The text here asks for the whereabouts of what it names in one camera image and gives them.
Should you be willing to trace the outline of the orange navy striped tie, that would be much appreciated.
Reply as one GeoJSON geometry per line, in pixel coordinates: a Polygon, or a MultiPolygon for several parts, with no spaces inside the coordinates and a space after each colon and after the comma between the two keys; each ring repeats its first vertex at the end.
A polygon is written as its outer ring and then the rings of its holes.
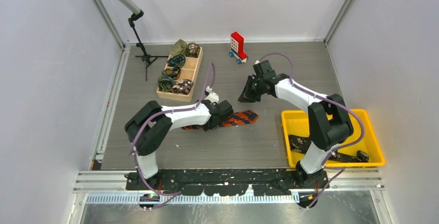
{"type": "Polygon", "coordinates": [[[259,115],[253,110],[245,110],[235,112],[232,115],[225,118],[223,121],[218,115],[208,118],[207,122],[203,125],[188,125],[181,127],[183,130],[214,130],[221,127],[232,127],[255,123],[259,115]]]}

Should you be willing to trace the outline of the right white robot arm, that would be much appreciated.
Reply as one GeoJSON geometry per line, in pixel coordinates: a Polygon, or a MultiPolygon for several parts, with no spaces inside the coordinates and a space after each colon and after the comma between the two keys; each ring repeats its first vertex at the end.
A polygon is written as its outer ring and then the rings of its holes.
{"type": "Polygon", "coordinates": [[[330,152],[354,133],[344,100],[338,94],[327,96],[312,91],[284,73],[276,74],[269,61],[257,61],[253,69],[255,73],[248,76],[239,102],[259,102],[267,94],[308,115],[311,144],[296,163],[294,177],[300,187],[309,188],[322,174],[330,152]]]}

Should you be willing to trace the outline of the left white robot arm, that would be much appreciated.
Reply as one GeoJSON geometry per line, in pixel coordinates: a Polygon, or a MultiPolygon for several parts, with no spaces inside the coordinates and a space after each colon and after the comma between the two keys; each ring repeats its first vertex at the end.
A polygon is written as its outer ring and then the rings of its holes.
{"type": "Polygon", "coordinates": [[[232,116],[232,105],[223,100],[219,103],[202,100],[185,106],[161,106],[149,101],[124,126],[131,143],[129,153],[135,154],[139,170],[139,183],[147,190],[154,189],[159,182],[156,150],[168,132],[186,127],[200,126],[204,131],[212,130],[232,116]]]}

